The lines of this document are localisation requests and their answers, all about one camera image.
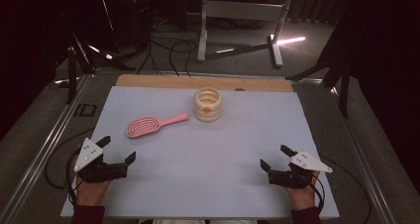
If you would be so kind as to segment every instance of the wooden board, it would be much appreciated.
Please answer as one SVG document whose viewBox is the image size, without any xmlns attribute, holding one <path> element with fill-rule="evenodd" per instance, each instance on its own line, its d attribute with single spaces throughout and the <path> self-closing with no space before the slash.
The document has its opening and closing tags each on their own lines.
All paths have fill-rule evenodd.
<svg viewBox="0 0 420 224">
<path fill-rule="evenodd" d="M 238 77 L 188 77 L 123 74 L 117 86 L 159 87 L 159 88 L 202 88 L 213 87 L 221 90 L 244 89 L 246 91 L 293 92 L 290 82 L 284 79 L 260 79 Z"/>
</svg>

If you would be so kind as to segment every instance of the human hand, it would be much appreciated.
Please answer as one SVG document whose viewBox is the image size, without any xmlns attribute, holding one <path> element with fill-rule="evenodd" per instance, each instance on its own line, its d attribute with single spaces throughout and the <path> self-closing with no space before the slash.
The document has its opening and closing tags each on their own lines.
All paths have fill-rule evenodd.
<svg viewBox="0 0 420 224">
<path fill-rule="evenodd" d="M 315 185 L 319 171 L 313 171 L 312 184 Z M 293 210 L 299 211 L 315 206 L 315 190 L 307 185 L 305 188 L 283 187 L 293 204 Z"/>
<path fill-rule="evenodd" d="M 76 156 L 73 160 L 74 164 L 77 161 L 77 157 L 78 156 Z M 83 181 L 83 179 L 77 174 L 76 205 L 100 206 L 111 181 L 112 180 L 98 183 L 88 183 Z"/>
</svg>

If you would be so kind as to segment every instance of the pink hairbrush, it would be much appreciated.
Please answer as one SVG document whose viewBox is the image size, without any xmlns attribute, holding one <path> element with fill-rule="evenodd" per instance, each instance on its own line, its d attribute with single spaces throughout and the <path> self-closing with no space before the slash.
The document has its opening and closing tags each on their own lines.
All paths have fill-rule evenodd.
<svg viewBox="0 0 420 224">
<path fill-rule="evenodd" d="M 144 117 L 137 119 L 127 127 L 127 136 L 129 138 L 137 138 L 148 133 L 157 131 L 160 127 L 172 123 L 188 120 L 187 113 L 181 113 L 166 120 L 158 120 L 154 117 Z"/>
</svg>

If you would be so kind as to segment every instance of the metal frame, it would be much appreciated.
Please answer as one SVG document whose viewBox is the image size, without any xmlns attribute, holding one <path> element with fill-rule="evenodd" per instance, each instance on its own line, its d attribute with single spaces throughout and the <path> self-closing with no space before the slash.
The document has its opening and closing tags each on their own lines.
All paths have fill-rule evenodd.
<svg viewBox="0 0 420 224">
<path fill-rule="evenodd" d="M 281 29 L 286 18 L 287 10 L 289 9 L 291 0 L 285 0 L 283 5 L 268 5 L 268 4 L 251 4 L 238 2 L 224 2 L 224 1 L 210 1 L 202 0 L 201 6 L 201 34 L 200 42 L 198 44 L 197 60 L 203 62 L 206 59 L 206 43 L 207 17 L 217 18 L 232 18 L 232 19 L 249 19 L 249 20 L 266 20 L 277 22 L 274 35 L 268 37 L 272 55 L 277 67 L 283 66 L 280 48 L 277 44 Z"/>
<path fill-rule="evenodd" d="M 349 120 L 346 120 L 344 117 L 342 118 L 346 127 L 345 131 L 347 132 L 347 136 L 351 140 L 350 148 L 353 152 L 353 156 L 355 157 L 356 164 L 361 172 L 362 178 L 364 179 L 367 192 L 375 207 L 380 222 L 384 224 L 397 223 L 391 210 L 389 209 L 389 204 L 383 195 L 382 187 L 380 186 L 379 181 L 376 179 L 374 172 L 371 170 L 370 164 L 368 163 L 368 158 L 365 156 L 364 151 L 362 150 L 362 147 L 355 135 L 355 132 L 353 131 L 352 125 L 350 124 Z"/>
<path fill-rule="evenodd" d="M 70 121 L 71 116 L 77 107 L 77 104 L 90 77 L 91 74 L 85 74 L 81 77 L 77 86 L 78 93 L 74 99 L 72 99 L 72 102 L 65 106 L 57 122 L 52 128 L 52 131 L 37 153 L 37 156 L 32 160 L 31 164 L 27 168 L 25 174 L 19 182 L 19 185 L 16 187 L 15 192 L 13 193 L 6 207 L 1 212 L 0 223 L 13 223 L 18 216 L 19 211 L 24 205 L 28 195 L 32 191 L 35 183 L 38 180 L 38 177 L 40 176 L 44 166 L 47 163 L 47 160 L 52 154 L 59 138 L 61 137 L 68 122 Z"/>
</svg>

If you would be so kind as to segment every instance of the aluminum rail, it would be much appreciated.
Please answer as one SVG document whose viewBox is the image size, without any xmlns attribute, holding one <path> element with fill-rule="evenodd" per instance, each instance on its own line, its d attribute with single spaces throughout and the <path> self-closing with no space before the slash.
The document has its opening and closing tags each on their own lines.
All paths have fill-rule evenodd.
<svg viewBox="0 0 420 224">
<path fill-rule="evenodd" d="M 36 157 L 32 160 L 31 164 L 27 168 L 25 174 L 18 184 L 18 187 L 15 189 L 15 192 L 9 199 L 8 204 L 1 212 L 0 223 L 13 223 L 15 221 L 28 195 L 37 182 L 38 177 L 43 171 L 48 158 L 53 152 L 59 138 L 61 137 L 64 129 L 71 119 L 71 115 L 75 111 L 77 104 L 86 88 L 86 84 L 91 76 L 91 74 L 85 74 L 80 78 L 80 81 L 77 85 L 78 93 L 72 102 L 65 106 L 57 122 L 52 128 L 52 131 L 45 140 L 43 146 L 40 148 Z"/>
<path fill-rule="evenodd" d="M 332 93 L 334 94 L 334 98 L 337 99 L 338 93 L 335 88 L 332 89 Z M 353 156 L 356 160 L 356 164 L 361 172 L 362 178 L 364 179 L 367 192 L 370 196 L 370 199 L 375 207 L 377 215 L 380 219 L 380 222 L 383 224 L 394 224 L 397 223 L 390 208 L 389 204 L 383 195 L 382 188 L 376 179 L 374 172 L 370 168 L 370 164 L 368 163 L 368 159 L 362 150 L 361 145 L 356 137 L 356 134 L 350 124 L 350 121 L 346 119 L 344 116 L 341 116 L 341 120 L 343 125 L 345 126 L 345 131 L 347 132 L 347 136 L 350 139 L 350 148 L 352 150 Z"/>
</svg>

